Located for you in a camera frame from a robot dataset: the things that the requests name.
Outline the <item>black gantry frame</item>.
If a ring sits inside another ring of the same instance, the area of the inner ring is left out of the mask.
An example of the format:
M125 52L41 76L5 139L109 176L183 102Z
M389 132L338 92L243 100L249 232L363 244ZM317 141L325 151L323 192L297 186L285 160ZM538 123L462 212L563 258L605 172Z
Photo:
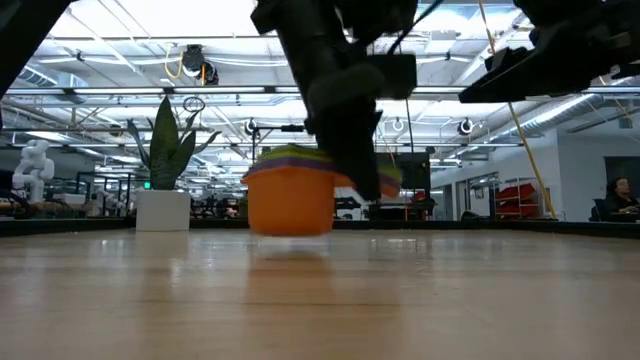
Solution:
M254 125L251 128L252 149L253 150L255 150L257 148L258 144L259 144L259 141L257 140L257 134L261 130L280 131L280 132L285 132L285 133L305 133L307 131L307 129L306 129L306 127L304 125L295 125L295 124L281 125L281 126L258 126L258 125Z

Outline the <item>orange measuring cup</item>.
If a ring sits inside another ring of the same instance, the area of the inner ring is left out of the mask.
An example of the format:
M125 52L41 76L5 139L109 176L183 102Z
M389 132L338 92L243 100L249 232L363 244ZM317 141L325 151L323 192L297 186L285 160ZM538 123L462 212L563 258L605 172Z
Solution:
M353 188L344 175L286 167L247 174L248 224L267 236L317 236L333 229L335 190Z

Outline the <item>long ceiling light strip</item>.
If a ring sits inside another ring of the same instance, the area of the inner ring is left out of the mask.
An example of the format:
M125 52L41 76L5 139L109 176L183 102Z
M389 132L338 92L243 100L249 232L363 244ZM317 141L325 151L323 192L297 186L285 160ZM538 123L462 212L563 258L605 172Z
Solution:
M434 94L454 95L465 88L462 86L419 86L412 95ZM222 86L222 87L122 87L122 88L9 88L5 95L48 96L48 95L160 95L160 94L298 94L294 86ZM583 90L585 94L640 93L640 86L595 86Z

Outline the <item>black screen panel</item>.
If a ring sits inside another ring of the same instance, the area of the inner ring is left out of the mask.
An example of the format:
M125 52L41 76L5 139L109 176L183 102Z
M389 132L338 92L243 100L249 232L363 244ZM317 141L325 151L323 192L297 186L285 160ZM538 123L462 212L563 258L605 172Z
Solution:
M403 189L431 189L430 157L426 152L400 153L395 157L396 167L402 172Z

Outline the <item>silver ceiling air duct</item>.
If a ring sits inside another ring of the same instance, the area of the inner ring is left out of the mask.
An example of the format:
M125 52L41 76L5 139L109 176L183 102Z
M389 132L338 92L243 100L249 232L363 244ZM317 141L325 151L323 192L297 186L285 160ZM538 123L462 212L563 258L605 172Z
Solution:
M520 127L526 135L543 132L550 127L603 107L608 101L623 100L638 96L636 93L609 93L579 95L564 101L545 103L534 110L519 115Z
M87 87L87 81L69 71L46 68L44 65L28 62L18 73L4 96L11 95L13 89L26 89L14 95L51 95L59 101L83 104L86 95L78 94L75 88Z

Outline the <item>shelf with red bins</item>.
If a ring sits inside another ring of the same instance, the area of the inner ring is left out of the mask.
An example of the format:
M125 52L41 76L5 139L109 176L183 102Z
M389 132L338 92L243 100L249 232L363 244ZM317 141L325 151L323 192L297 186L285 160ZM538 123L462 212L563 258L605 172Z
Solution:
M495 197L497 220L535 219L538 216L538 195L531 183L508 186Z

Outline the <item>black aluminium table frame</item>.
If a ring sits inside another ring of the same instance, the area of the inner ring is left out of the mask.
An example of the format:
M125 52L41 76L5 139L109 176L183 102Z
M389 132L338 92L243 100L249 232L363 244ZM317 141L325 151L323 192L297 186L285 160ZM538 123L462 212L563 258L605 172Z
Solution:
M48 233L133 228L133 218L23 219L0 221L0 238ZM610 222L518 221L336 221L337 230L513 230L640 240L640 224Z

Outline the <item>snake plant in white pot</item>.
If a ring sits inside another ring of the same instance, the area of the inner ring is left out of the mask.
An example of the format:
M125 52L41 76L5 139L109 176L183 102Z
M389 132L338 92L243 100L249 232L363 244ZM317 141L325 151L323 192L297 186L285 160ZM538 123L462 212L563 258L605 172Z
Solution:
M133 121L127 130L135 140L140 159L149 170L150 188L136 196L136 230L146 232L187 231L190 227L191 198L176 190L178 178L186 170L191 157L204 151L220 134L214 132L204 143L196 143L192 128L196 113L178 127L170 99L165 97L156 113L149 144L144 144Z

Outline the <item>white humanoid robot figure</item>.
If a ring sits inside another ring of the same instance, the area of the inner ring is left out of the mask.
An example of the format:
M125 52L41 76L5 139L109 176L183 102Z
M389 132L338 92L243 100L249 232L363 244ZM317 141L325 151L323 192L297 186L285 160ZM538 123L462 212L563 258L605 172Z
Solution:
M55 163L46 155L49 147L46 140L29 140L12 175L12 190L18 195L28 194L29 203L43 201L45 182L55 175Z

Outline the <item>person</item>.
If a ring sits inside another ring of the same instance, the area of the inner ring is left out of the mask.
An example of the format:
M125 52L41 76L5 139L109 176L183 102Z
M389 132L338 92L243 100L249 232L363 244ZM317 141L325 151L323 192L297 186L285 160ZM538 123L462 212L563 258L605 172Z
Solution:
M590 221L636 223L640 221L640 201L632 196L629 181L618 177L609 182L604 199L595 199Z

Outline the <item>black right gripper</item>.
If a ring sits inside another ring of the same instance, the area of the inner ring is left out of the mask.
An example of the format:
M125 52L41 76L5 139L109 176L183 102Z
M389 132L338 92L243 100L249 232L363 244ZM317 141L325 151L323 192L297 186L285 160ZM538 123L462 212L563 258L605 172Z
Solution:
M640 0L514 0L534 26L533 50L503 48L461 103L524 101L578 92L609 74L640 75Z

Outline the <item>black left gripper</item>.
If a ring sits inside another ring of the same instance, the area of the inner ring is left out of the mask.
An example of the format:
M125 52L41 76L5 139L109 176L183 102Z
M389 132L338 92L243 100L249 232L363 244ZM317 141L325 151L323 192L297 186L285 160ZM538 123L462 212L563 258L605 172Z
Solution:
M381 197L373 111L384 76L367 62L367 47L408 30L417 0L258 0L251 20L275 32L310 119L318 147L366 201ZM355 106L355 111L338 111Z

